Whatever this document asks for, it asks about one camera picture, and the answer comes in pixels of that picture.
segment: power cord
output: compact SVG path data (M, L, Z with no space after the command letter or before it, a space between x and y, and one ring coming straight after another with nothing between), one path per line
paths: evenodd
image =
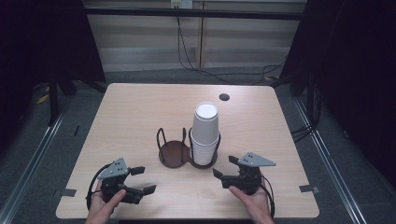
M320 112L321 112L321 103L322 103L322 97L319 93L318 87L315 87L314 97L315 97L314 118L313 118L313 120L311 120L312 122L310 122L308 126L304 126L298 130L291 132L292 137L294 139L294 143L300 142L302 139L307 137L309 134L311 134L318 127Z
M93 184L95 183L95 180L96 180L96 178L99 176L99 174L101 174L102 171L104 171L106 168L108 168L111 164L112 164L112 163L107 164L107 165L105 165L104 167L102 167L102 168L95 174L95 176L93 177L93 179L92 179L92 181L91 181L90 188L88 189L87 197L85 198L85 200L87 200L87 208L88 208L88 211L90 211L90 208L91 208L92 195L93 195L94 193L96 193L96 192L101 191L101 190L92 191Z
M190 61L190 58L189 58L189 55L188 55L187 50L186 50L186 44L185 44L185 42L184 42L184 37L183 37L183 34L182 34L182 32L181 32L181 28L180 28L180 18L179 18L179 17L177 17L177 28L178 28L178 29L177 29L177 32L178 32L178 34L177 34L177 36L178 36L178 39L177 39L178 61L180 62L180 64L181 64L185 69L187 69L187 70L189 70L189 71L192 71L192 72L196 72L196 73L198 73L199 75L204 76L204 77L214 77L214 78L216 78L216 79L218 79L218 80L220 80L220 81L223 81L223 82L225 82L225 83L227 83L227 84L230 84L230 85L238 85L237 83L233 83L233 82L231 82L231 81L225 80L224 78L221 78L221 76L234 76L234 75L261 76L260 80L258 80L258 81L256 81L256 82L250 84L250 85L253 86L253 85L258 85L259 83L261 83L261 82L264 80L264 75L265 75L265 74L271 73L271 72L275 71L275 70L276 70L277 68L279 68L279 67L283 67L283 64L285 63L285 62L283 62L283 63L280 63L280 64L272 64L272 65L264 66L264 68L262 69L262 71L261 71L260 73L223 73L223 74L212 74L212 73L206 72L206 71L204 71L204 70L196 69L196 68L194 68L194 67L192 66L191 61ZM183 44L184 53L185 53L185 55L186 55L187 62L188 62L188 64L189 64L190 67L187 67L187 66L184 65L184 63L181 61L181 54L180 54L180 39L181 39L181 42L182 42L182 44ZM273 69L270 69L269 71L264 72L264 71L265 71L267 68L269 68L269 67L274 67L274 68L273 68Z
M265 193L268 195L268 199L270 200L271 218L274 218L274 215L275 215L275 198L274 198L274 192L273 192L271 183L268 181L268 179L265 178L263 175L262 175L262 178L264 178L264 180L265 180L265 181L268 183L268 185L270 186L271 194L270 194L270 192L268 191L268 189L267 189L263 184L260 184L260 187L261 187L261 188L265 191Z

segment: stack of paper cups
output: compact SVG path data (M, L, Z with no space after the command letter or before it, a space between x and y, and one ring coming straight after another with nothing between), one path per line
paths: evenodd
M193 161L208 165L213 158L219 141L219 112L210 102L202 102L195 109L191 129Z

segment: gray floor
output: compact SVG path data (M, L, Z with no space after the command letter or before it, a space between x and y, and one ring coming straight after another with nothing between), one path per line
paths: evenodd
M260 73L261 68L213 68L211 73ZM269 74L276 76L279 70ZM233 84L250 85L261 79L261 76L238 75L220 76ZM227 84L214 77L206 77L184 69L107 73L107 83L190 83L190 84ZM263 81L259 85L268 85ZM62 97L61 105L70 101L64 114L64 120L53 138L49 150L30 183L12 223L83 223L84 220L60 220L55 216L60 201L53 197L57 189L64 189L73 170L78 154L83 146L103 94L83 83L76 83L78 92L74 97ZM0 159L0 205L3 207L8 196L17 185L24 168L34 155L36 148L47 130L50 107L49 102L36 105L35 100L43 90L34 92L34 100L19 123L19 131L12 144ZM276 88L276 94L282 107L290 130L301 128L304 123L290 97L289 86ZM396 220L396 197L394 189L361 155L359 148L345 139L343 129L339 127L330 112L323 106L318 126L324 142L328 146L352 195L359 203L367 223L394 223ZM320 189L316 200L320 214L314 219L276 219L276 223L353 223L339 196L328 171L323 165L317 149L309 136L296 144L305 172L311 185ZM185 221L201 223L202 220ZM219 220L205 223L220 223Z

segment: human hand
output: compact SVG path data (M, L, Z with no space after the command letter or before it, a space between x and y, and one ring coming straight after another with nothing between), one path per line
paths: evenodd
M102 186L102 180L99 181L98 185L96 186L96 190L100 190ZM108 203L103 201L103 192L98 191L92 195L92 202L90 212L88 214L86 224L106 224L110 219L111 214L115 207L117 207L125 196L126 191L125 189L121 189L117 192L113 198Z
M229 187L230 192L238 198L246 207L248 214L255 224L272 224L275 223L270 215L268 205L268 195L262 188L259 188L254 194L247 195L235 186Z

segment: dark round coaster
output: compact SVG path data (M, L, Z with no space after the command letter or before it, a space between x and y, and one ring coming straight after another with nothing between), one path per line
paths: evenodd
M170 141L161 147L159 157L164 166L177 168L191 159L190 148L180 141Z

